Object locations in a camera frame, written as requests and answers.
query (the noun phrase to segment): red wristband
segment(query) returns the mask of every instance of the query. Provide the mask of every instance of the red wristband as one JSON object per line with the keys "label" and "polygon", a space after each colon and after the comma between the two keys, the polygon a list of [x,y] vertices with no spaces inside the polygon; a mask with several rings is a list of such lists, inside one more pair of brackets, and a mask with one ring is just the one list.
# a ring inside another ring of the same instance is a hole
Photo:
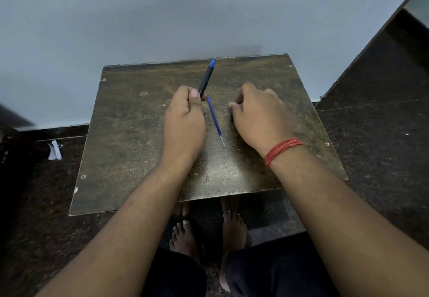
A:
{"label": "red wristband", "polygon": [[274,148],[272,148],[264,157],[265,166],[269,169],[271,161],[277,158],[277,156],[282,152],[285,152],[287,149],[295,147],[296,145],[303,145],[303,143],[298,138],[292,138],[275,145]]}

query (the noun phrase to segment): pants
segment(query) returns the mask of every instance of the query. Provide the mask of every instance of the pants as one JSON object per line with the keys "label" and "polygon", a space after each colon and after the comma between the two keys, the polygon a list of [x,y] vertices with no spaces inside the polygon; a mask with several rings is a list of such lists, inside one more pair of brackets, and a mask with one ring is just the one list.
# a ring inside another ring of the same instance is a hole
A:
{"label": "pants", "polygon": [[[229,253],[225,277],[235,295],[339,296],[307,233]],[[191,257],[158,249],[142,296],[205,295],[205,272]]]}

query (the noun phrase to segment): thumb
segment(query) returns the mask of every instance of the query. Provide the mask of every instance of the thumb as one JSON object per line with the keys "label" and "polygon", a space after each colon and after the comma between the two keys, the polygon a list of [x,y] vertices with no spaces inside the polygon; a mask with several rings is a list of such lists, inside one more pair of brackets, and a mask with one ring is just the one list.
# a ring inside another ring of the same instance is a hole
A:
{"label": "thumb", "polygon": [[188,97],[189,102],[189,112],[192,110],[200,110],[202,112],[201,98],[200,94],[196,89],[192,89]]}
{"label": "thumb", "polygon": [[239,123],[241,120],[243,110],[236,102],[229,102],[228,106],[231,112],[232,121],[234,121],[234,124],[237,125],[237,123]]}

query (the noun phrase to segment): wooden board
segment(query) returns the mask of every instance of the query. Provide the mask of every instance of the wooden board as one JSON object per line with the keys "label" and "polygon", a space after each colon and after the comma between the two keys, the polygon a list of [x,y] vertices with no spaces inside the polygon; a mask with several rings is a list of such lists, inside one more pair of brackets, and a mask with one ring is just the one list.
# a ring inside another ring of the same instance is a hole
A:
{"label": "wooden board", "polygon": [[[209,60],[105,67],[99,83],[70,215],[118,209],[156,165],[164,113],[181,85],[198,88]],[[229,119],[228,101],[253,82],[272,88],[291,111],[296,135],[339,177],[347,175],[288,55],[218,59],[206,93],[222,130],[222,148],[207,111],[207,142],[178,201],[279,188],[276,176]]]}

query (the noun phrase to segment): person's left arm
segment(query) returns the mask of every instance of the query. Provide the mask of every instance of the person's left arm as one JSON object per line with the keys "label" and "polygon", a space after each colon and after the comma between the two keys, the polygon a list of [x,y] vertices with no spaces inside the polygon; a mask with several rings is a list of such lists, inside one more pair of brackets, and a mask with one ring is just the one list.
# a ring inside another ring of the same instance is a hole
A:
{"label": "person's left arm", "polygon": [[200,96],[180,87],[165,113],[159,164],[37,296],[140,296],[180,188],[205,140]]}

